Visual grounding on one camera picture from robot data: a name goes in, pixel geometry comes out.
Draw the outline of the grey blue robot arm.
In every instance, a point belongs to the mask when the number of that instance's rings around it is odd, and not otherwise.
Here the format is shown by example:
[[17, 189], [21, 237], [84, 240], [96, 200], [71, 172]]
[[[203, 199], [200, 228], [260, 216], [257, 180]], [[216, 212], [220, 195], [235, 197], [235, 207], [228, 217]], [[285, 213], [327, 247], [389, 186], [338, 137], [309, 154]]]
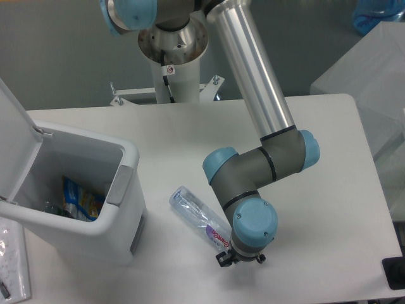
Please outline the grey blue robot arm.
[[139, 49], [152, 67], [160, 103], [198, 96], [199, 59], [208, 47], [206, 24], [216, 29], [251, 118], [256, 138], [243, 151], [218, 148], [202, 167], [231, 227], [221, 267], [264, 262], [278, 216], [259, 190], [302, 172], [320, 158], [314, 135], [296, 127], [264, 50], [249, 1], [101, 1], [114, 35], [137, 32]]

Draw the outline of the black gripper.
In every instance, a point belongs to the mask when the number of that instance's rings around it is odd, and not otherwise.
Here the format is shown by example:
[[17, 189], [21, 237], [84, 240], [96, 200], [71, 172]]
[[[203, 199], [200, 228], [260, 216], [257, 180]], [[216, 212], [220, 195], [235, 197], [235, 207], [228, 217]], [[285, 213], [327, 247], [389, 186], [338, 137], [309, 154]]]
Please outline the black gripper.
[[233, 262], [251, 262], [257, 260], [258, 263], [263, 263], [266, 257], [263, 253], [239, 253], [235, 248], [231, 247], [228, 251], [222, 251], [216, 255], [216, 260], [221, 268], [229, 267]]

